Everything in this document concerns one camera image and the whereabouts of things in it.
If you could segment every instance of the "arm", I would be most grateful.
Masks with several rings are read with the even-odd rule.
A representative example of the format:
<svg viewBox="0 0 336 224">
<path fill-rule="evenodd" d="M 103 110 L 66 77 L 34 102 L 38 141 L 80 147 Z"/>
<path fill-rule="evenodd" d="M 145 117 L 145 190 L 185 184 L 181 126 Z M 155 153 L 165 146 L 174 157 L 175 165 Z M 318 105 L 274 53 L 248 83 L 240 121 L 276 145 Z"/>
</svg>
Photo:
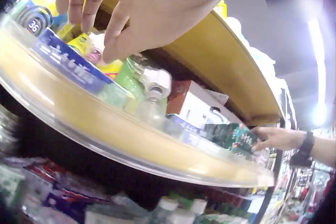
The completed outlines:
<svg viewBox="0 0 336 224">
<path fill-rule="evenodd" d="M 335 167 L 335 139 L 324 139 L 320 137 L 314 137 L 314 139 L 315 143 L 311 152 L 311 157 L 330 167 Z"/>
<path fill-rule="evenodd" d="M 299 149 L 306 137 L 305 131 L 294 131 L 280 128 L 256 127 L 252 129 L 264 142 L 259 142 L 253 147 L 253 151 L 258 151 L 266 147 L 281 150 Z M 335 139 L 324 139 L 314 136 L 314 146 L 311 157 L 317 161 L 331 167 L 335 167 L 336 161 L 336 141 Z"/>
</svg>

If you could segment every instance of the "lower shelf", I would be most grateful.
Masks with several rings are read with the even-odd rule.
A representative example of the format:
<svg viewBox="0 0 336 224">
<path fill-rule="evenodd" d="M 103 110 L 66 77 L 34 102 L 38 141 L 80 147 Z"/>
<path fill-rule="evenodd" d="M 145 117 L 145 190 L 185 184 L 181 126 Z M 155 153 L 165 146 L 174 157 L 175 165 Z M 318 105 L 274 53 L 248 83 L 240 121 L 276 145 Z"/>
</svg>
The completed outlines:
<svg viewBox="0 0 336 224">
<path fill-rule="evenodd" d="M 10 20 L 0 31 L 0 84 L 27 110 L 102 156 L 157 176 L 225 187 L 273 186 L 271 171 L 236 157 L 202 152 L 101 102 L 30 48 L 36 38 Z"/>
</svg>

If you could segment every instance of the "fluorescent light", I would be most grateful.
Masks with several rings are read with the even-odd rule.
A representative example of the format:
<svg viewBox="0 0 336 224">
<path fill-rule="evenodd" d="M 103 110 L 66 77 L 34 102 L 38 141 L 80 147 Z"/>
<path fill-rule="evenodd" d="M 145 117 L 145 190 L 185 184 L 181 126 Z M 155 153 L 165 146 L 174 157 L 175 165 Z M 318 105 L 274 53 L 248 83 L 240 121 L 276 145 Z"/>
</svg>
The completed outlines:
<svg viewBox="0 0 336 224">
<path fill-rule="evenodd" d="M 321 126 L 322 124 L 324 124 L 326 120 L 325 119 L 326 114 L 327 114 L 327 107 L 325 103 L 318 103 L 315 108 L 315 112 L 313 114 L 315 125 Z"/>
<path fill-rule="evenodd" d="M 314 113 L 314 121 L 317 125 L 321 125 L 325 121 L 325 116 L 327 112 L 325 107 L 326 69 L 324 63 L 324 46 L 317 18 L 310 20 L 308 22 L 308 27 L 312 38 L 312 45 L 316 58 L 318 72 L 318 105 Z"/>
</svg>

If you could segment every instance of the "plastic bottle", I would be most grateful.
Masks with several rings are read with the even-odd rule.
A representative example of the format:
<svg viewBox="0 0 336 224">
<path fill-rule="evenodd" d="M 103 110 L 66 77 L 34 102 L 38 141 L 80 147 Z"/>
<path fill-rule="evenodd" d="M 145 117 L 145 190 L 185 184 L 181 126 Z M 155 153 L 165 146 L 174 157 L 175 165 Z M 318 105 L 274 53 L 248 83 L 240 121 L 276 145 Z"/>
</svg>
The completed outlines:
<svg viewBox="0 0 336 224">
<path fill-rule="evenodd" d="M 171 76 L 165 70 L 145 69 L 139 81 L 144 85 L 145 100 L 138 108 L 138 117 L 156 129 L 161 129 L 166 118 L 162 100 L 171 91 Z"/>
<path fill-rule="evenodd" d="M 178 202 L 167 198 L 161 198 L 156 208 L 152 211 L 149 224 L 166 223 L 167 218 L 177 208 Z"/>
<path fill-rule="evenodd" d="M 184 210 L 176 209 L 168 218 L 164 224 L 193 224 L 195 220 L 195 214 Z"/>
<path fill-rule="evenodd" d="M 195 220 L 193 224 L 201 224 L 202 223 L 202 214 L 204 213 L 205 207 L 207 206 L 206 200 L 195 199 L 190 208 L 190 211 L 195 214 Z"/>
<path fill-rule="evenodd" d="M 89 62 L 91 62 L 93 65 L 97 65 L 102 59 L 103 51 L 105 48 L 104 46 L 105 33 L 100 34 L 91 33 L 89 35 L 89 39 L 92 47 L 89 53 L 84 56 L 84 58 Z"/>
</svg>

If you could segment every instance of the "bottle cap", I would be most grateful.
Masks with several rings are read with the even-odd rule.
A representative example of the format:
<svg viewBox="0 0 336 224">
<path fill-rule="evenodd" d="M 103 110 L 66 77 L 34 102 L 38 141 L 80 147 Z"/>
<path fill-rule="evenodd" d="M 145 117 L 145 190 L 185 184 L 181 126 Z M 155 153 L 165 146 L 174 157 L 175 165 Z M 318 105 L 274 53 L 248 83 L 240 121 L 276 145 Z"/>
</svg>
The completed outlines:
<svg viewBox="0 0 336 224">
<path fill-rule="evenodd" d="M 184 209 L 176 209 L 169 217 L 171 224 L 192 224 L 195 220 L 195 214 Z"/>
<path fill-rule="evenodd" d="M 207 206 L 206 200 L 195 199 L 190 208 L 190 211 L 194 212 L 197 215 L 204 213 L 205 207 Z"/>
<path fill-rule="evenodd" d="M 161 198 L 158 205 L 162 207 L 163 209 L 174 211 L 178 206 L 178 202 L 176 200 Z"/>
</svg>

